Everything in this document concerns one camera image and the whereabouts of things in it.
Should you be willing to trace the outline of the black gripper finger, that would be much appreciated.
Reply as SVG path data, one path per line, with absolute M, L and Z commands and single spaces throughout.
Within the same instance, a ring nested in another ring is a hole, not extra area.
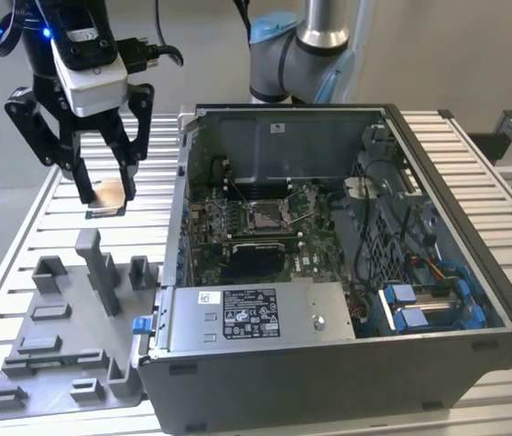
M 44 166 L 58 166 L 74 181 L 81 203 L 94 200 L 94 189 L 81 157 L 77 132 L 60 124 L 56 136 L 40 112 L 30 87 L 17 88 L 5 103 L 5 111 Z
M 147 158 L 153 118 L 154 88 L 150 84 L 127 86 L 127 104 L 138 122 L 136 136 L 130 140 L 123 127 L 119 109 L 111 109 L 102 114 L 101 135 L 111 148 L 116 162 L 126 201 L 136 194 L 134 175 L 140 161 Z

